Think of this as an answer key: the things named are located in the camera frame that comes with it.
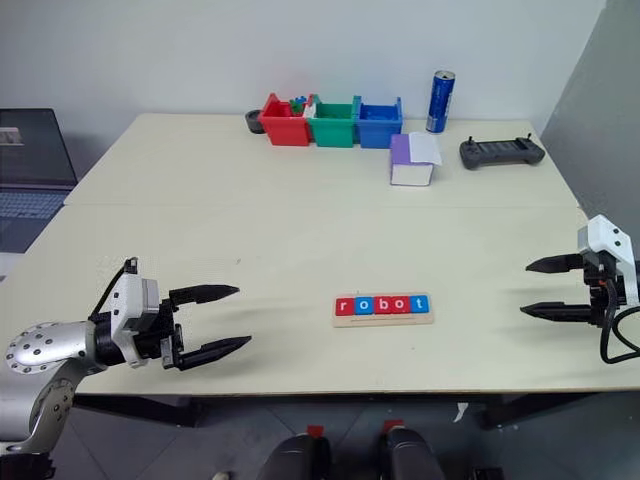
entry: white table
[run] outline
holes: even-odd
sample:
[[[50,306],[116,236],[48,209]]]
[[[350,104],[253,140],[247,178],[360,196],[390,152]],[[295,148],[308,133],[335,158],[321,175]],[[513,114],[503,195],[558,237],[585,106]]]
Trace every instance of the white table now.
[[[186,372],[124,366],[80,393],[276,394],[629,389],[637,364],[604,365],[599,331],[522,314],[587,301],[580,272],[525,272],[575,251],[573,207],[65,207],[0,285],[2,340],[43,320],[86,318],[121,261],[140,257],[161,295],[197,283],[241,292],[177,314],[187,348],[253,335]],[[428,291],[435,323],[336,329],[334,297]],[[640,329],[625,327],[633,338]]]
[[[424,121],[404,131],[423,131]],[[438,139],[444,166],[427,188],[389,188],[389,151],[274,147],[239,115],[139,116],[67,197],[68,205],[314,207],[575,207],[547,157],[536,167],[465,170],[460,143],[512,139],[527,121],[451,120]],[[533,136],[536,143],[540,140]]]

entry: energy drink can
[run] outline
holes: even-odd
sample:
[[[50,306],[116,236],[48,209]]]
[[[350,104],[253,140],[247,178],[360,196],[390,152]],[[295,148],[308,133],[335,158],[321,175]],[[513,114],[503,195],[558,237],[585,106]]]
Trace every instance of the energy drink can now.
[[[433,76],[431,103],[427,115],[427,130],[431,133],[442,133],[444,130],[455,81],[456,74],[447,70],[438,70]]]

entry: floor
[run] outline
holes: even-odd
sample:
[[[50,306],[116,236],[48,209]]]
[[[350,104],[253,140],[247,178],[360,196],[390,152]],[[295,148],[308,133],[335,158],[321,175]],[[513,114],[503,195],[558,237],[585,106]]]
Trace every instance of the floor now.
[[[449,480],[501,466],[508,480],[618,480],[640,472],[640,392],[589,397],[499,430],[478,428],[456,403],[237,400],[210,408],[195,429],[74,408],[52,454],[56,479],[255,479],[271,450],[325,427],[338,478],[375,478],[366,464],[385,420],[404,419],[432,445]]]

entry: laptop keyboard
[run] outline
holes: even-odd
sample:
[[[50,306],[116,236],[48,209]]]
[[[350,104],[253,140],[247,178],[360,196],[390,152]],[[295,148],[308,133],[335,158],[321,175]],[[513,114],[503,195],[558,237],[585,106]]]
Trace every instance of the laptop keyboard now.
[[[0,192],[0,217],[47,220],[62,206],[66,193]]]

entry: cable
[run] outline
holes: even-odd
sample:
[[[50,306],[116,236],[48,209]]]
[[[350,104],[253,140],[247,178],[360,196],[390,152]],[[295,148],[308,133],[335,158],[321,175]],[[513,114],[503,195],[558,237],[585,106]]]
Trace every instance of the cable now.
[[[620,322],[629,315],[640,312],[640,307],[630,308],[620,313],[618,316],[615,316],[616,309],[618,308],[618,294],[616,292],[616,287],[613,283],[613,280],[607,280],[606,287],[607,295],[609,297],[609,303],[607,304],[607,308],[605,310],[604,321],[602,324],[602,333],[600,335],[600,358],[602,358],[603,362],[611,365],[614,363],[624,362],[625,360],[630,360],[632,358],[640,357],[640,347],[629,341],[624,335],[622,335],[619,329]],[[609,337],[612,330],[616,338],[631,350],[633,350],[633,353],[625,353],[624,355],[618,355],[617,357],[612,358],[609,357]]]
[[[120,269],[113,276],[113,278],[109,282],[109,285],[107,285],[106,290],[102,293],[102,296],[100,297],[100,300],[98,300],[98,303],[96,304],[95,308],[91,312],[90,316],[97,315],[100,312],[100,309],[104,305],[104,302],[107,301],[107,297],[109,296],[109,293],[111,292],[111,290],[115,286],[116,282],[122,276],[123,273],[124,273],[124,266],[120,267]]]

